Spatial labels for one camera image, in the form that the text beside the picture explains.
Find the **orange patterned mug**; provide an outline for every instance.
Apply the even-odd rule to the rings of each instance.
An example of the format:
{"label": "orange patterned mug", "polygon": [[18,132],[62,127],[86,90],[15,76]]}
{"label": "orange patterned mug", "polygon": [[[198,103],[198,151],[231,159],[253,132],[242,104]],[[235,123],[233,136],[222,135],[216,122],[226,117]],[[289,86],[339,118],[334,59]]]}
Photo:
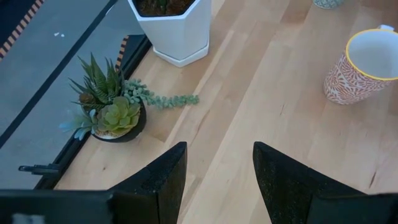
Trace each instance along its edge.
{"label": "orange patterned mug", "polygon": [[323,84],[326,97],[342,105],[358,102],[398,79],[398,33],[381,25],[355,34]]}

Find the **spiky succulent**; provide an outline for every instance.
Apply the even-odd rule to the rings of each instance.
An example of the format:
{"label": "spiky succulent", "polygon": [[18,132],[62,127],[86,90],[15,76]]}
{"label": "spiky succulent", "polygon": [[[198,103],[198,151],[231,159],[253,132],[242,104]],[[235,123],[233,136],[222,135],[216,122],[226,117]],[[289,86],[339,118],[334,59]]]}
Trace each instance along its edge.
{"label": "spiky succulent", "polygon": [[120,95],[123,87],[121,75],[113,66],[112,61],[106,59],[107,74],[105,75],[93,54],[91,54],[91,64],[89,65],[79,57],[81,65],[86,72],[84,76],[85,85],[82,86],[70,79],[73,85],[71,87],[79,94],[79,102],[84,109],[100,110],[106,105],[110,105],[113,99]]}
{"label": "spiky succulent", "polygon": [[73,115],[72,121],[60,124],[60,128],[64,129],[64,131],[76,131],[75,138],[82,140],[87,132],[95,133],[97,124],[96,110],[91,110],[89,113],[82,110],[81,113]]}
{"label": "spiky succulent", "polygon": [[130,103],[138,103],[142,100],[146,101],[149,106],[154,105],[160,110],[199,103],[198,95],[155,96],[153,91],[148,90],[147,85],[142,84],[140,79],[135,78],[124,81],[123,96],[128,98]]}
{"label": "spiky succulent", "polygon": [[98,130],[113,134],[124,134],[137,125],[140,104],[130,104],[123,96],[115,97],[112,105],[105,106],[98,113]]}

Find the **potted succulent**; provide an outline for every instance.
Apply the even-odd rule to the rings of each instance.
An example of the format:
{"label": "potted succulent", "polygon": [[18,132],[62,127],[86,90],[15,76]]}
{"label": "potted succulent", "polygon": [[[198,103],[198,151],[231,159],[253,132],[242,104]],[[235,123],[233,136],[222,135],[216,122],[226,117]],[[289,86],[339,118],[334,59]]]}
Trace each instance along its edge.
{"label": "potted succulent", "polygon": [[79,113],[62,123],[60,128],[75,131],[74,137],[82,140],[90,132],[95,138],[107,142],[127,142],[144,129],[147,115],[144,102],[158,109],[195,105],[198,96],[184,95],[167,98],[155,96],[140,80],[124,80],[112,62],[106,60],[107,73],[102,72],[94,56],[91,64],[81,60],[86,72],[84,86],[74,80],[71,87],[79,94]]}
{"label": "potted succulent", "polygon": [[211,0],[128,1],[156,55],[178,67],[207,55]]}

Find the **black plant pot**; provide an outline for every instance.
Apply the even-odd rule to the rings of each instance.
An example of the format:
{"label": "black plant pot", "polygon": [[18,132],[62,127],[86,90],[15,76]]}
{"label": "black plant pot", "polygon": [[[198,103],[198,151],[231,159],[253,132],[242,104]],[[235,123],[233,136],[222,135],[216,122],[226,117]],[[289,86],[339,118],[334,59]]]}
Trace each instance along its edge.
{"label": "black plant pot", "polygon": [[141,101],[139,103],[141,105],[141,110],[139,114],[139,120],[135,127],[133,127],[127,134],[120,136],[116,139],[103,139],[95,134],[93,134],[94,138],[99,139],[104,142],[128,142],[135,139],[141,132],[144,130],[145,124],[147,122],[147,111],[145,110],[144,103]]}

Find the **white planter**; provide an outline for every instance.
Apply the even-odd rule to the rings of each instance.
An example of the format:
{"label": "white planter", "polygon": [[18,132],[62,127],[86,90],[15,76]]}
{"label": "white planter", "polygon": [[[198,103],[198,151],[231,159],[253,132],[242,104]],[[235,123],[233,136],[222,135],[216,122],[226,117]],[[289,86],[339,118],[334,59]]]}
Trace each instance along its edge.
{"label": "white planter", "polygon": [[211,0],[195,0],[184,14],[163,17],[142,17],[132,0],[128,1],[159,57],[182,67],[207,55]]}

